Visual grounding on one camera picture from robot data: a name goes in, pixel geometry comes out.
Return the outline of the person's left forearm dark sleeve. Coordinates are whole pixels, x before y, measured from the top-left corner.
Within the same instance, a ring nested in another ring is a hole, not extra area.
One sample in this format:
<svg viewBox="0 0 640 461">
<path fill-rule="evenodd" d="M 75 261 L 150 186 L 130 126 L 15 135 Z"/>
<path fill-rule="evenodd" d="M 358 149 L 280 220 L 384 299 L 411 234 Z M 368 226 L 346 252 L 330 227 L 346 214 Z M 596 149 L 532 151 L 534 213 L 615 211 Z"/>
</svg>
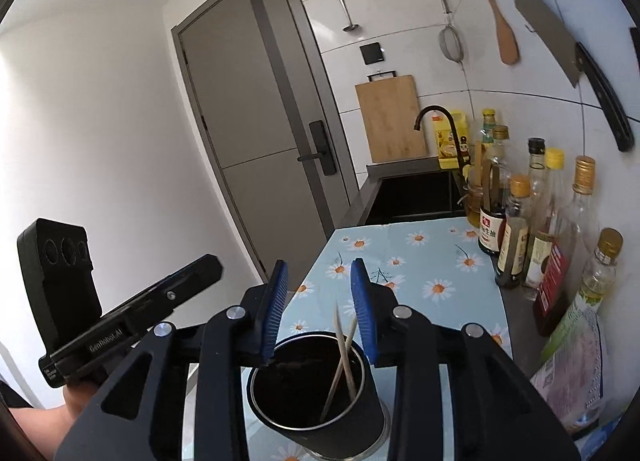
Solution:
<svg viewBox="0 0 640 461">
<path fill-rule="evenodd" d="M 28 439 L 46 459 L 52 460 L 78 418 L 72 419 L 65 401 L 61 406 L 51 409 L 29 407 L 26 400 L 4 380 L 1 380 L 1 399 Z"/>
</svg>

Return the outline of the person's left hand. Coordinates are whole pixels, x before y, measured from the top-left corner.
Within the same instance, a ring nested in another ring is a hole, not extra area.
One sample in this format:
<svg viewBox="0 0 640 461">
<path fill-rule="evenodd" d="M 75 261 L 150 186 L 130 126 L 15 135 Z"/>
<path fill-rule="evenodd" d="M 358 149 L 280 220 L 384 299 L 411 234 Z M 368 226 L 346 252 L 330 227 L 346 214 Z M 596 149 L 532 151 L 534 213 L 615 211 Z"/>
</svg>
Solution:
<svg viewBox="0 0 640 461">
<path fill-rule="evenodd" d="M 99 386 L 91 382 L 67 384 L 63 389 L 65 407 L 75 420 L 88 406 L 91 398 L 99 391 Z"/>
</svg>

